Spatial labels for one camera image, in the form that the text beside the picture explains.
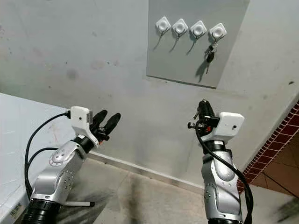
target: white wall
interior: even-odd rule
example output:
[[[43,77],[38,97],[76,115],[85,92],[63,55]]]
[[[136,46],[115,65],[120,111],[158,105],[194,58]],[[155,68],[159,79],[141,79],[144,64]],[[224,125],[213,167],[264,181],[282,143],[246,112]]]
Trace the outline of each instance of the white wall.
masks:
[[[198,102],[207,98],[216,111],[245,116],[228,145],[244,168],[297,99],[298,8],[297,0],[251,0],[218,88],[211,90],[145,76],[147,1],[1,1],[0,90],[120,112],[101,153],[202,184],[202,151],[186,128]],[[124,20],[132,26],[124,29]]]
[[[0,94],[0,220],[25,194],[24,155],[33,131],[48,118],[65,109]],[[74,137],[70,120],[58,118],[33,138],[29,157],[43,147],[58,147]],[[29,169],[29,180],[37,177],[48,164],[52,152],[39,154]]]

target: tiled floor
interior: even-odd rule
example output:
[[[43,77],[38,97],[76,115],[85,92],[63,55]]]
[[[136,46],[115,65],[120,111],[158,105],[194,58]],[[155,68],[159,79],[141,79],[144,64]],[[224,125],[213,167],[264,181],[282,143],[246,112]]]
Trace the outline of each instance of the tiled floor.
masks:
[[[286,145],[279,155],[264,170],[268,176],[299,196],[299,134]],[[252,184],[274,191],[290,194],[261,173]]]
[[[293,197],[251,186],[253,224],[273,224],[279,207]],[[246,215],[244,194],[243,215]],[[88,159],[76,175],[69,201],[96,202],[93,208],[66,207],[58,224],[207,224],[203,196],[126,170]],[[282,224],[299,223],[290,217]]]

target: concrete wall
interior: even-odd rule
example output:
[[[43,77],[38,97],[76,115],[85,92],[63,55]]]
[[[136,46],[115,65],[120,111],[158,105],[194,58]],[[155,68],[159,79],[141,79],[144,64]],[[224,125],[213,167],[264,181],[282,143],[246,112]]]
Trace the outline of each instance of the concrete wall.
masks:
[[[245,116],[228,144],[244,168],[297,99],[298,8],[297,0],[251,0],[211,90],[145,76],[147,1],[4,0],[0,90],[62,107],[120,112],[101,153],[202,184],[202,151],[186,128],[197,103],[207,98],[216,111]],[[121,21],[132,26],[123,28]]]

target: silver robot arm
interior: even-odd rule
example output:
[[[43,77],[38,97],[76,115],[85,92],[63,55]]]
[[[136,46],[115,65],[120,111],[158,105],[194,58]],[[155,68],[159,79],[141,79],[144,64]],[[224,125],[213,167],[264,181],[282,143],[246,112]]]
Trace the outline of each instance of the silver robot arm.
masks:
[[[87,108],[71,108],[71,125],[76,137],[66,142],[50,157],[47,167],[40,173],[30,197],[29,206],[22,223],[56,223],[61,205],[70,203],[66,199],[73,187],[74,176],[86,160],[87,153],[98,148],[121,118],[119,113],[112,116],[104,127],[100,123],[107,111],[99,112],[94,118]]]
[[[205,182],[204,201],[208,223],[241,224],[241,202],[237,189],[239,177],[232,169],[214,158],[210,151],[236,169],[232,152],[225,148],[225,144],[238,133],[244,117],[228,112],[222,112],[216,117],[207,100],[200,101],[193,118],[197,117],[199,120],[196,124],[189,123],[188,128],[197,129],[200,143],[207,147],[203,147],[201,173]]]

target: black cable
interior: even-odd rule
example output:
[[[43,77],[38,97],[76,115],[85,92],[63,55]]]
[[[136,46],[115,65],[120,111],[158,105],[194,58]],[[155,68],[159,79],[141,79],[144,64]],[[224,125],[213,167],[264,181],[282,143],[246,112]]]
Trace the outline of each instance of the black cable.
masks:
[[[34,153],[33,155],[32,155],[32,157],[30,158],[30,160],[29,160],[29,162],[28,162],[28,169],[29,169],[29,167],[30,167],[30,165],[31,165],[31,163],[32,163],[32,161],[33,161],[33,159],[39,154],[39,153],[41,153],[41,152],[43,152],[43,151],[47,151],[47,150],[54,150],[54,151],[56,151],[58,148],[52,148],[52,147],[47,147],[47,148],[42,148],[42,149],[40,149],[40,150],[38,150],[36,153]]]
[[[58,114],[52,118],[50,118],[49,120],[45,121],[42,125],[40,125],[33,133],[32,135],[30,136],[29,140],[28,140],[28,143],[27,143],[27,146],[26,146],[26,152],[25,152],[25,162],[24,162],[24,179],[25,179],[25,187],[26,187],[26,192],[27,192],[27,196],[28,196],[28,199],[30,199],[30,196],[32,194],[32,187],[29,183],[29,179],[28,179],[28,155],[29,155],[29,148],[30,148],[30,144],[32,142],[32,139],[33,137],[36,135],[36,133],[43,127],[45,126],[46,124],[48,124],[50,121],[58,118],[58,117],[62,117],[62,116],[67,116],[67,117],[70,117],[70,112],[65,112],[65,113],[61,113],[61,114]]]
[[[289,192],[291,195],[293,195],[296,198],[299,198],[297,195],[295,195],[294,193],[292,193],[291,191],[289,191],[287,188],[285,188],[284,186],[282,186],[280,183],[278,183],[276,180],[274,180],[272,177],[270,177],[269,175],[267,175],[265,172],[262,172],[262,174],[264,174],[266,177],[268,177],[270,180],[274,181],[275,183],[277,183],[280,187],[282,187],[283,189],[285,189],[287,192]]]
[[[209,152],[209,154],[214,157],[215,159],[219,160],[220,162],[222,162],[224,165],[226,165],[228,168],[230,168],[238,177],[239,179],[243,182],[244,184],[244,189],[245,189],[245,200],[246,200],[246,207],[247,207],[247,216],[245,218],[245,222],[244,224],[252,224],[252,210],[253,210],[253,196],[252,196],[252,192],[250,190],[250,187],[244,177],[244,175],[242,174],[241,171],[239,171],[238,169],[235,169],[232,165],[230,165],[228,162],[226,162],[224,159],[222,159],[221,157],[217,156],[215,153],[213,153],[208,146],[206,146],[206,144],[204,143],[204,141],[201,139],[200,133],[199,133],[199,123],[200,121],[198,120],[195,124],[195,132],[196,132],[196,136],[201,144],[201,146],[207,150]]]

